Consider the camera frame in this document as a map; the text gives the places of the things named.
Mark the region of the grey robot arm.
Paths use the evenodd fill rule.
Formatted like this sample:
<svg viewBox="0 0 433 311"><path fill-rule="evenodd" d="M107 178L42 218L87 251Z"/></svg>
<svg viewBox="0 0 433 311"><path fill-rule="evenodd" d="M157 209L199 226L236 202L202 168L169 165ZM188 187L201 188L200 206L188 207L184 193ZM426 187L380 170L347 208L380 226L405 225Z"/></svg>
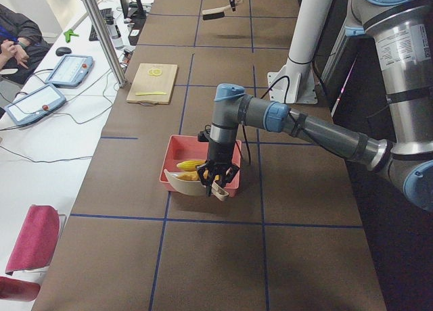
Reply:
<svg viewBox="0 0 433 311"><path fill-rule="evenodd" d="M348 0L346 33L375 41L395 141L376 140L289 107L267 101L239 85L216 89L208 154L198 167L207 195L230 183L239 168L232 162L237 128L253 126L284 132L364 164L399 189L417 207L432 210L432 58L425 20L432 0Z"/></svg>

